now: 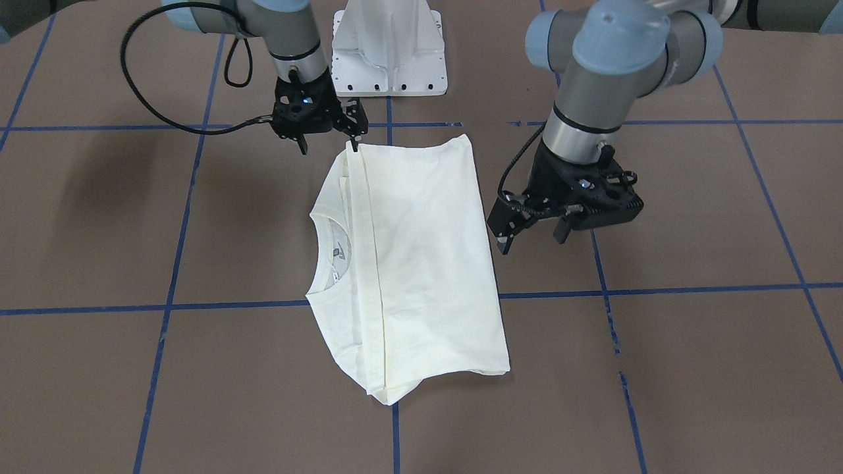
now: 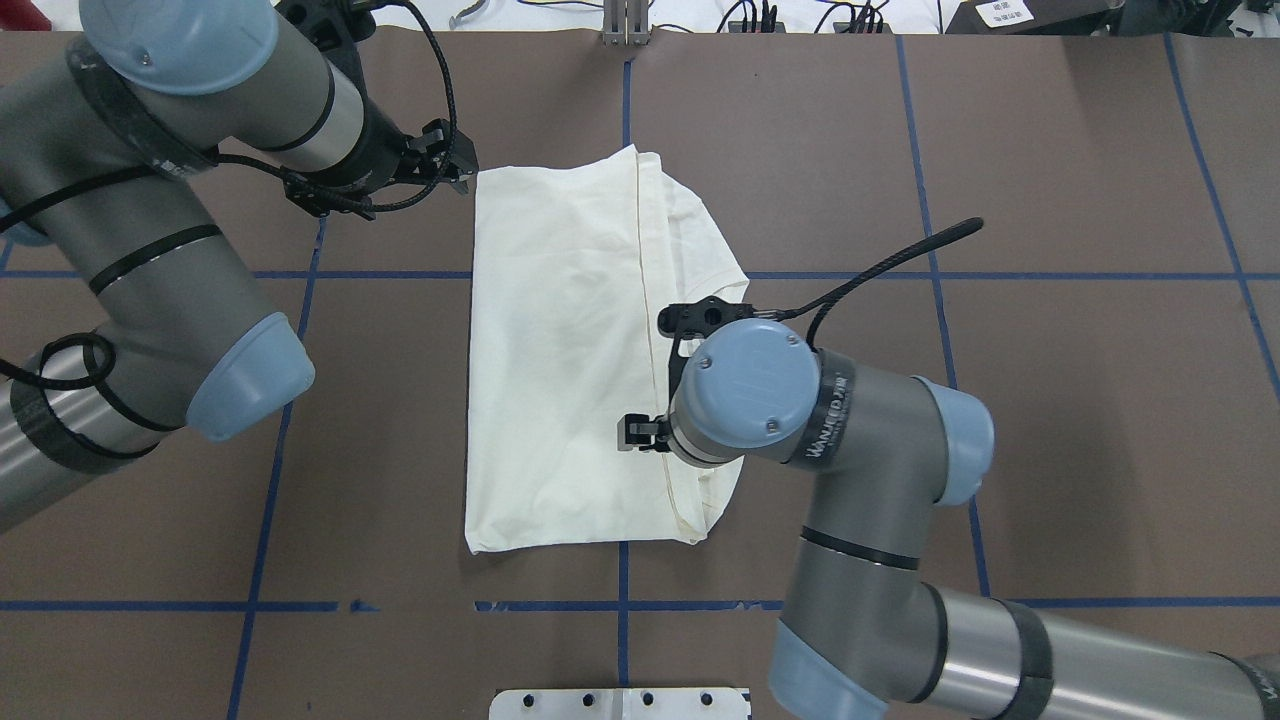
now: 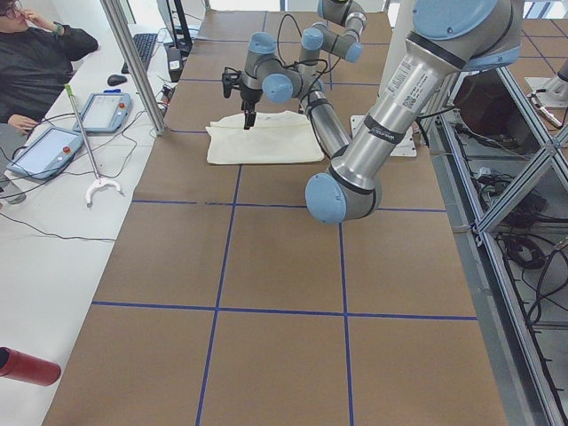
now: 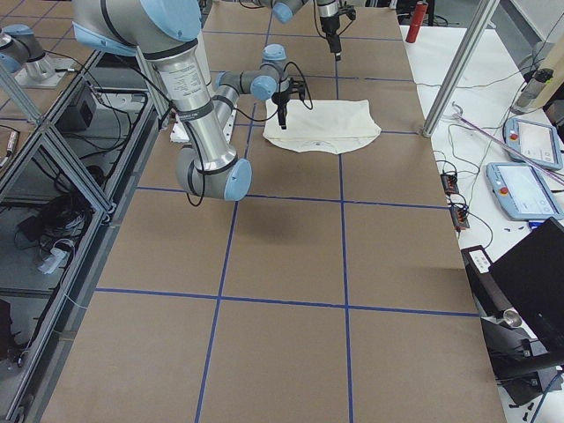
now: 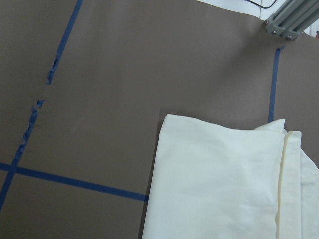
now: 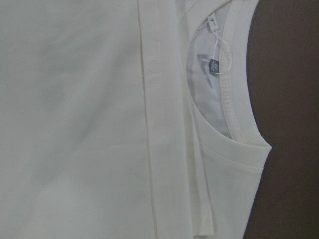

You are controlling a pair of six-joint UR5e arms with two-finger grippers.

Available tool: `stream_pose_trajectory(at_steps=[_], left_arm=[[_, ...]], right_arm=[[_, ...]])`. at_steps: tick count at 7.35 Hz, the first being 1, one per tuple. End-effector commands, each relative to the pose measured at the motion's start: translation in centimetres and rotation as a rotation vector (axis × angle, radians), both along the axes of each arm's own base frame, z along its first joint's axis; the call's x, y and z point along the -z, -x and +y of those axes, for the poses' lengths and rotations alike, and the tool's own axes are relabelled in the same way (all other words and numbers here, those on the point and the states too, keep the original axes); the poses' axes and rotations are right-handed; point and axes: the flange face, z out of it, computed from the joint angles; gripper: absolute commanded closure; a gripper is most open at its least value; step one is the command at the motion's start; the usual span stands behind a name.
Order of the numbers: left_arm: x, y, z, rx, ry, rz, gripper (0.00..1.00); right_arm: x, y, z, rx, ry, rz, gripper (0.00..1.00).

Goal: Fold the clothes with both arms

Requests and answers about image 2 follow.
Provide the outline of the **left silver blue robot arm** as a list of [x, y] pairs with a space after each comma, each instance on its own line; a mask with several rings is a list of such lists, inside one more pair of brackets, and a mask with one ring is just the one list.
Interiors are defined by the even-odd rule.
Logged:
[[3, 529], [192, 428], [223, 442], [315, 368], [191, 188], [223, 165], [278, 178], [316, 218], [371, 220], [476, 174], [438, 37], [445, 117], [403, 132], [358, 42], [378, 1], [82, 1], [64, 54], [3, 87], [3, 236], [54, 246], [105, 311], [3, 363]]

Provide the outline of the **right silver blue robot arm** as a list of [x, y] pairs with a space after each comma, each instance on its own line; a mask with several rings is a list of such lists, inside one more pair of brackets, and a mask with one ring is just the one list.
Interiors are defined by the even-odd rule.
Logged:
[[970, 719], [1275, 719], [1277, 657], [1183, 650], [940, 588], [920, 577], [934, 511], [970, 500], [995, 454], [978, 398], [815, 348], [709, 296], [655, 319], [669, 405], [620, 446], [701, 469], [763, 457], [814, 475], [771, 660], [799, 719], [891, 703]]

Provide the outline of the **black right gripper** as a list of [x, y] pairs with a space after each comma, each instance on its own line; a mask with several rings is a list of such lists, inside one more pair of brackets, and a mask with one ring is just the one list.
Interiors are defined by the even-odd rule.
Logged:
[[618, 451], [668, 454], [672, 430], [671, 410], [691, 354], [685, 343], [704, 341], [732, 322], [753, 316], [753, 305], [730, 302], [719, 296], [707, 296], [696, 302], [671, 304], [657, 316], [659, 334], [671, 341], [667, 360], [668, 404], [662, 414], [625, 414], [618, 421]]

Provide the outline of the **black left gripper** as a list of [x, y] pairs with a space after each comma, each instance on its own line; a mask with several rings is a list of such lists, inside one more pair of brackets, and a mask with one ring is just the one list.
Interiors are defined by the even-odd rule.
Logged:
[[385, 1], [280, 1], [276, 12], [325, 61], [326, 96], [314, 126], [275, 150], [285, 197], [314, 217], [399, 211], [445, 184], [466, 193], [477, 173], [472, 140], [458, 128], [451, 69], [434, 28], [412, 1], [406, 9], [442, 76], [445, 115], [403, 132], [369, 96], [358, 44], [371, 38]]

